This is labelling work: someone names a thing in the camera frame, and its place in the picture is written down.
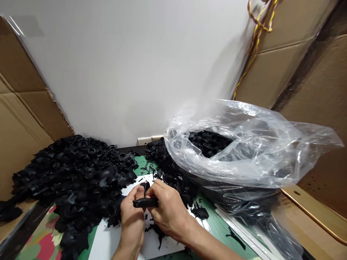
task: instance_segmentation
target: forearm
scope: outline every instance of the forearm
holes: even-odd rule
[[[117,250],[112,257],[112,260],[136,260],[140,249],[131,243],[119,242]]]
[[[190,225],[189,234],[181,243],[205,260],[241,260],[242,258],[224,245],[197,222]]]

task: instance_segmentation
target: cable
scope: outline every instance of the cable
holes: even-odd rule
[[[269,3],[269,8],[267,9],[264,17],[262,18],[261,22],[259,21],[261,15],[263,14],[265,8],[266,8],[266,5]],[[277,7],[277,3],[278,3],[278,0],[269,0],[269,1],[266,1],[266,3],[264,4],[260,14],[258,15],[257,18],[254,17],[254,14],[253,12],[251,11],[251,1],[248,0],[248,4],[247,4],[247,9],[248,9],[248,14],[250,16],[250,18],[254,21],[254,23],[256,24],[256,27],[254,29],[254,32],[253,32],[253,35],[252,35],[252,41],[250,43],[250,46],[248,48],[248,51],[247,51],[247,55],[249,56],[249,62],[246,66],[246,69],[245,69],[245,72],[242,74],[242,76],[240,77],[240,80],[239,82],[237,83],[236,87],[235,87],[235,91],[234,91],[234,95],[232,97],[232,100],[236,100],[236,91],[241,83],[241,81],[243,80],[243,78],[247,75],[247,73],[249,72],[251,66],[253,65],[253,62],[255,60],[255,57],[256,57],[256,53],[257,53],[257,50],[258,50],[258,46],[259,46],[259,42],[260,42],[260,35],[262,33],[262,31],[265,31],[265,32],[271,32],[272,31],[272,20],[274,18],[274,15],[275,15],[275,9]],[[269,20],[269,25],[268,27],[265,27],[265,21],[266,21],[266,18],[270,12],[270,10],[272,9],[272,14],[271,14],[271,17],[270,17],[270,20]]]

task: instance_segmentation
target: wall outlet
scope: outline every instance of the wall outlet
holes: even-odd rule
[[[163,135],[155,135],[155,136],[152,136],[152,142],[156,142],[156,141],[159,141],[160,138],[164,137]]]
[[[138,141],[138,145],[147,145],[148,143],[150,143],[152,141],[152,137],[141,137],[137,139]]]
[[[138,145],[147,145],[150,142],[155,142],[159,141],[160,138],[164,137],[163,135],[155,135],[155,136],[150,136],[150,137],[140,137],[137,139]]]

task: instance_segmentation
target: clear plastic bag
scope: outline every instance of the clear plastic bag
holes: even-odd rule
[[[233,142],[206,158],[188,139],[202,130]],[[333,129],[288,122],[275,111],[239,101],[214,100],[180,111],[164,139],[180,172],[245,227],[266,236],[282,259],[309,255],[273,209],[281,187],[299,182],[324,152],[343,147]]]
[[[233,142],[211,158],[189,140],[208,130]],[[280,113],[230,100],[214,100],[179,112],[165,134],[178,166],[201,178],[278,189],[298,183],[329,150],[343,147],[329,127],[289,122]]]

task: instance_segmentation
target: white wall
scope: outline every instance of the white wall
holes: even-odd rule
[[[2,0],[78,134],[119,147],[163,134],[187,101],[228,99],[253,22],[246,0]]]

